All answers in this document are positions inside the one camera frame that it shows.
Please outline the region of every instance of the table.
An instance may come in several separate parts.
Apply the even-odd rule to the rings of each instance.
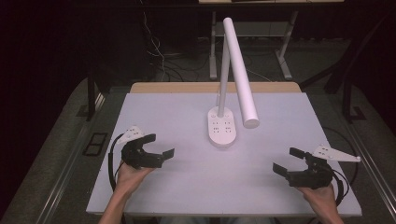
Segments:
[[[219,83],[136,83],[125,98],[111,142],[132,125],[156,133],[144,146],[175,157],[147,176],[125,206],[133,216],[313,216],[301,194],[272,172],[272,163],[304,170],[304,161],[289,155],[289,147],[312,151],[328,145],[309,100],[291,82],[251,83],[261,126],[244,129],[234,84],[229,83],[226,106],[238,131],[227,149],[209,143],[205,116],[216,103]],[[114,170],[122,146],[114,148]],[[333,169],[342,172],[337,162]],[[101,214],[111,196],[107,157],[102,163],[87,212]],[[353,192],[345,197],[342,216],[360,216]]]
[[[273,1],[247,1],[241,3],[327,3],[327,2],[344,2],[344,0],[273,0]],[[231,4],[232,0],[199,0],[200,4]],[[286,80],[292,80],[289,67],[285,60],[285,52],[290,42],[291,33],[294,28],[294,23],[297,19],[298,11],[294,10],[290,15],[289,21],[271,21],[271,22],[235,22],[235,31],[238,36],[282,36],[283,43],[280,49],[277,49],[275,54],[279,63],[280,69],[282,70],[283,76]],[[222,28],[222,22],[217,22],[216,11],[212,12],[212,33],[211,33],[211,48],[209,56],[210,66],[210,78],[216,79],[217,66],[216,66],[216,55],[215,55],[215,39],[216,36],[224,35]]]

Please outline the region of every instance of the white desk lamp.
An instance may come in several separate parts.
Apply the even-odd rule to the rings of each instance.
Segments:
[[[230,60],[233,67],[233,77],[236,84],[243,124],[248,129],[257,128],[260,124],[248,83],[247,70],[242,59],[235,29],[233,28],[233,21],[230,18],[226,18],[223,24],[225,34],[218,106],[213,107],[207,113],[209,138],[215,147],[229,147],[236,137],[233,112],[224,106]]]

